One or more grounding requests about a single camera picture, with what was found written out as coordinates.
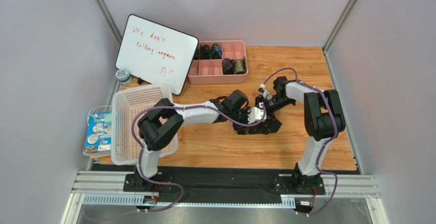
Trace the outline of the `black floral patterned tie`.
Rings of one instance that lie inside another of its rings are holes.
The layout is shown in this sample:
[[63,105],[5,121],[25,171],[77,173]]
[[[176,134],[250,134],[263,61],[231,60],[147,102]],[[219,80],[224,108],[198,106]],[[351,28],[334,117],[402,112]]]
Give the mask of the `black floral patterned tie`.
[[238,135],[267,135],[269,133],[276,133],[280,129],[282,123],[277,119],[267,118],[259,125],[253,127],[244,127],[233,123],[233,129]]

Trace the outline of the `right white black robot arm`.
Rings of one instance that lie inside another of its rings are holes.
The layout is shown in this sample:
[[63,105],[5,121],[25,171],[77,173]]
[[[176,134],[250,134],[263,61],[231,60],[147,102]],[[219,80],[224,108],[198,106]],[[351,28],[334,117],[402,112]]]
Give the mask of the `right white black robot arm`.
[[339,94],[335,89],[317,89],[285,76],[276,78],[273,88],[275,95],[266,90],[264,83],[259,88],[256,105],[267,115],[259,131],[263,134],[278,132],[281,122],[276,119],[275,112],[296,102],[303,104],[308,141],[302,158],[295,165],[290,186],[298,193],[314,191],[321,184],[321,165],[326,152],[346,126]]

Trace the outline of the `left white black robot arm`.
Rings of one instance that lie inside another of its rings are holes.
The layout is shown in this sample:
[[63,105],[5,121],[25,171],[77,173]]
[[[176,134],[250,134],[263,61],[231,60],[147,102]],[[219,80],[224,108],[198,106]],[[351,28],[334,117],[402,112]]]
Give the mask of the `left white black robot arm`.
[[191,105],[175,104],[163,98],[143,113],[142,117],[135,118],[138,134],[134,138],[141,146],[137,171],[143,179],[150,179],[158,172],[161,151],[176,137],[180,128],[226,121],[248,124],[248,98],[240,90]]

